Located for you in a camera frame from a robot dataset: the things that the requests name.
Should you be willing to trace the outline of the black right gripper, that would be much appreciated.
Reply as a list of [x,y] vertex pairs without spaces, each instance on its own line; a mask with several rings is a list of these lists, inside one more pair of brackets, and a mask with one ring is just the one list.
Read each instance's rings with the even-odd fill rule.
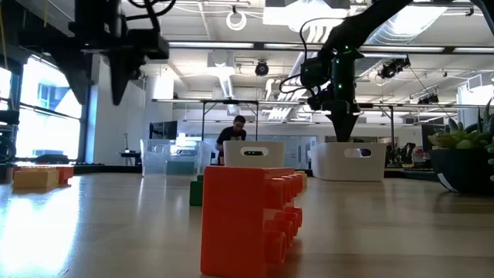
[[335,57],[324,63],[307,104],[312,110],[328,110],[338,142],[348,142],[360,111],[355,100],[355,65],[353,58]]

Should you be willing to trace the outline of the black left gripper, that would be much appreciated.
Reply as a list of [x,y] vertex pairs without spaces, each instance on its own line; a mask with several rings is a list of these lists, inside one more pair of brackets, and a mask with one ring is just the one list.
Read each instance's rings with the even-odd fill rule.
[[87,104],[92,84],[89,60],[84,53],[99,53],[108,58],[113,105],[121,103],[133,66],[142,66],[147,59],[169,58],[169,43],[161,36],[158,18],[170,8],[155,11],[158,2],[131,1],[133,7],[145,13],[127,16],[121,0],[77,1],[75,20],[69,24],[73,36],[44,41],[42,49],[50,53],[79,104]]

